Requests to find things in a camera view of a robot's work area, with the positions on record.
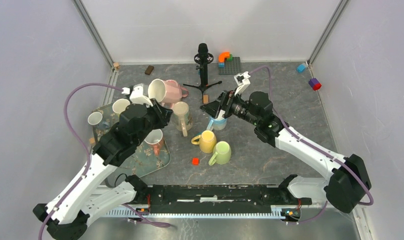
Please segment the salmon flower mug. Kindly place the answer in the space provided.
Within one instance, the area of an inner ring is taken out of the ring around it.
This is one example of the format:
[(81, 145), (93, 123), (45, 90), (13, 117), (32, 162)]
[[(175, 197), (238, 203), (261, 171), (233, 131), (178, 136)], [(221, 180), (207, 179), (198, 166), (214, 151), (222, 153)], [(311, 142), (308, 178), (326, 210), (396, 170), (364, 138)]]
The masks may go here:
[(144, 139), (154, 152), (155, 156), (159, 156), (161, 148), (164, 146), (164, 134), (161, 129), (152, 130)]

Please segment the pink octagonal mug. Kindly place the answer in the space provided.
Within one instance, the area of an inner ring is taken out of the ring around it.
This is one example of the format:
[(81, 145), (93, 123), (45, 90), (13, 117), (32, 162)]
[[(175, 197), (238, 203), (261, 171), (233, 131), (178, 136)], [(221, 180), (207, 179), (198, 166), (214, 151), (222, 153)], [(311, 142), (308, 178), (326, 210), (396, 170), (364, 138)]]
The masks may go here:
[(183, 98), (182, 88), (175, 80), (154, 79), (148, 86), (148, 97), (159, 103), (177, 103)]

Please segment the yellow-green octagonal mug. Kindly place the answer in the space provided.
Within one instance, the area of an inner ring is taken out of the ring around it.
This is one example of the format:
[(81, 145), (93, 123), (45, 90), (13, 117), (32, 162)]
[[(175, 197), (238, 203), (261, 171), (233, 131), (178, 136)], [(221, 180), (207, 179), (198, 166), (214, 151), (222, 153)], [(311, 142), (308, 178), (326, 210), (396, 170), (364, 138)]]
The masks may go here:
[(126, 98), (116, 100), (112, 105), (112, 111), (119, 117), (122, 112), (131, 104)]

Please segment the light green mug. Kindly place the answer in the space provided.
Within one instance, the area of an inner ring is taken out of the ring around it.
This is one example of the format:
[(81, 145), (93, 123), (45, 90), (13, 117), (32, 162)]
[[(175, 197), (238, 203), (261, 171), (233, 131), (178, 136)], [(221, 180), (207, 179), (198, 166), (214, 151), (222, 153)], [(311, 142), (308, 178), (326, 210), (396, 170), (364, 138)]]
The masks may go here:
[(218, 142), (212, 152), (212, 156), (208, 161), (210, 166), (214, 164), (224, 165), (231, 159), (232, 150), (226, 141)]

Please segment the small grey-blue mug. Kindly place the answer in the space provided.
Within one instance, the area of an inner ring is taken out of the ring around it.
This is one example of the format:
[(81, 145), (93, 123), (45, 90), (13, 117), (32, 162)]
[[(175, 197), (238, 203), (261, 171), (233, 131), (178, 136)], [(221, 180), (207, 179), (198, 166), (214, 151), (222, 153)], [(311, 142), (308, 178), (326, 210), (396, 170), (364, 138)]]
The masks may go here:
[(107, 130), (111, 127), (110, 123), (103, 119), (103, 114), (99, 111), (92, 112), (87, 117), (87, 122), (89, 125), (99, 130)]

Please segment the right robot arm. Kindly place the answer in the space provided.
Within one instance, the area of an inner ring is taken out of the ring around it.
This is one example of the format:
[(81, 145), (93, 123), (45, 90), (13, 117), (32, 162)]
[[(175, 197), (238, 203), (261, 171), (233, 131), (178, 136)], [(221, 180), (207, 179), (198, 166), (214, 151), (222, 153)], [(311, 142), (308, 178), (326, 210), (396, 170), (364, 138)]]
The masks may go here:
[(283, 203), (310, 198), (327, 201), (343, 213), (350, 213), (357, 205), (374, 203), (364, 160), (356, 154), (336, 153), (297, 132), (275, 112), (266, 92), (255, 91), (243, 100), (233, 90), (225, 90), (200, 109), (213, 118), (235, 116), (250, 123), (263, 143), (293, 155), (321, 175), (320, 178), (290, 177), (289, 183), (278, 191)]

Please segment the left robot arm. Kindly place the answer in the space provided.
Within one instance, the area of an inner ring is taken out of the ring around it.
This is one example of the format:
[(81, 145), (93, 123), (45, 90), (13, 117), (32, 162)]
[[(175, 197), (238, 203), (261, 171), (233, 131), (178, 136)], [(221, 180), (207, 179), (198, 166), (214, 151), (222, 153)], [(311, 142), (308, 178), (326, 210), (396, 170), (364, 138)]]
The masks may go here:
[(136, 175), (128, 176), (125, 182), (96, 198), (90, 196), (136, 152), (150, 132), (167, 126), (173, 113), (154, 98), (150, 106), (132, 103), (120, 113), (119, 121), (99, 139), (67, 187), (52, 201), (34, 207), (34, 215), (53, 239), (78, 240), (92, 223), (112, 209), (146, 200), (147, 185)]

